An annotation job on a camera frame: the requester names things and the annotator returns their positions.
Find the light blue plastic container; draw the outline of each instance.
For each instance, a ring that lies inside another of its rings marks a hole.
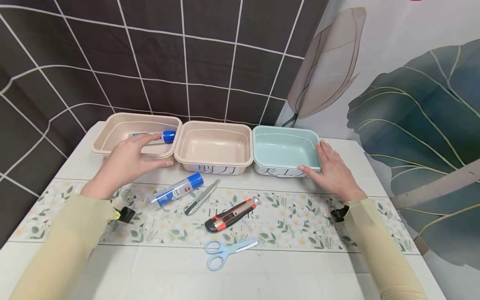
[[[316,144],[318,135],[307,129],[257,126],[253,129],[254,169],[258,174],[307,177],[298,165],[320,172]]]

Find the scissors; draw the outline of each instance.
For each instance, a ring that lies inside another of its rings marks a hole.
[[[209,249],[208,246],[212,243],[218,244],[218,248]],[[205,244],[205,250],[207,251],[208,254],[214,254],[214,255],[212,255],[212,257],[208,259],[207,267],[210,269],[210,271],[218,271],[223,267],[223,265],[225,264],[225,261],[227,260],[227,257],[230,254],[248,250],[250,248],[255,247],[256,245],[258,245],[258,240],[246,240],[240,243],[233,244],[231,246],[227,246],[224,243],[220,242],[219,240],[208,241],[207,244]],[[212,267],[212,261],[216,258],[220,258],[222,262],[218,267],[214,268]]]

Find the silver utility knife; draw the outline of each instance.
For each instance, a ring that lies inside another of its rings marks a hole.
[[[193,215],[197,209],[205,203],[213,191],[216,189],[216,186],[220,183],[220,179],[217,179],[212,185],[210,185],[203,193],[200,194],[195,200],[193,200],[190,204],[185,206],[184,212],[187,216]]]

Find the hand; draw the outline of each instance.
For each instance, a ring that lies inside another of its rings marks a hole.
[[[322,163],[322,173],[317,173],[306,166],[298,166],[298,169],[327,192],[339,196],[343,202],[367,198],[337,151],[333,151],[329,144],[321,140],[317,144],[317,153]]]
[[[134,181],[140,175],[156,168],[173,165],[173,162],[168,160],[145,161],[141,157],[142,147],[157,140],[159,136],[160,134],[143,134],[118,143],[80,195],[106,200],[118,188]]]

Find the glue stick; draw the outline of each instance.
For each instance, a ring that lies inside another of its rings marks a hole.
[[[160,132],[139,132],[139,133],[130,133],[127,138],[137,136],[137,135],[142,135],[142,134],[160,134],[160,137],[158,140],[154,140],[149,142],[147,145],[152,145],[152,144],[171,144],[173,143],[173,140],[175,139],[175,131],[174,130],[168,130],[168,131],[160,131]]]
[[[165,204],[182,197],[183,195],[191,192],[202,185],[204,179],[200,173],[195,173],[185,178],[182,181],[175,183],[174,185],[154,194],[148,198],[148,201],[152,203],[156,208],[162,207]]]

